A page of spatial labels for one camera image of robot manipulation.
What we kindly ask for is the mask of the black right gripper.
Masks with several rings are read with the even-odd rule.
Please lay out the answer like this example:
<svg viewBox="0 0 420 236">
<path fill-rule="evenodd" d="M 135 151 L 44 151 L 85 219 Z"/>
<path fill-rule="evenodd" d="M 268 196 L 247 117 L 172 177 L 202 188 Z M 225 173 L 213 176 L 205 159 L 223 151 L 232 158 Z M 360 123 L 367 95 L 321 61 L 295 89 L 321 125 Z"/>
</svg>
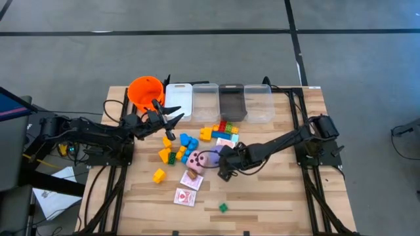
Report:
<svg viewBox="0 0 420 236">
<path fill-rule="evenodd" d="M 218 176 L 225 182 L 228 182 L 234 175 L 234 171 L 249 175 L 244 171 L 258 167 L 263 163 L 263 155 L 259 154 L 262 148 L 262 144 L 246 146 L 242 142 L 234 148 L 223 146 L 219 152 L 219 165 L 211 168 L 219 168 Z"/>
</svg>

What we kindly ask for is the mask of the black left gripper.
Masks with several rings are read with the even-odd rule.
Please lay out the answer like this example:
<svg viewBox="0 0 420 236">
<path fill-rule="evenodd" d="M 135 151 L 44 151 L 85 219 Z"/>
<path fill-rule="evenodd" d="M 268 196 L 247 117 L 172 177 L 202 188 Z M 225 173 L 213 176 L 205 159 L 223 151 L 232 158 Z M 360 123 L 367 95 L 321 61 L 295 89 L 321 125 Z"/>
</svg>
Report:
<svg viewBox="0 0 420 236">
<path fill-rule="evenodd" d="M 147 109 L 146 113 L 138 118 L 137 124 L 134 129 L 134 135 L 139 140 L 144 140 L 145 137 L 161 130 L 165 130 L 166 137 L 173 141 L 175 135 L 173 129 L 177 123 L 183 118 L 184 114 L 181 113 L 176 117 L 167 119 L 166 115 L 170 115 L 180 109 L 180 106 L 166 108 L 162 106 L 156 99 L 152 100 L 154 110 Z"/>
</svg>

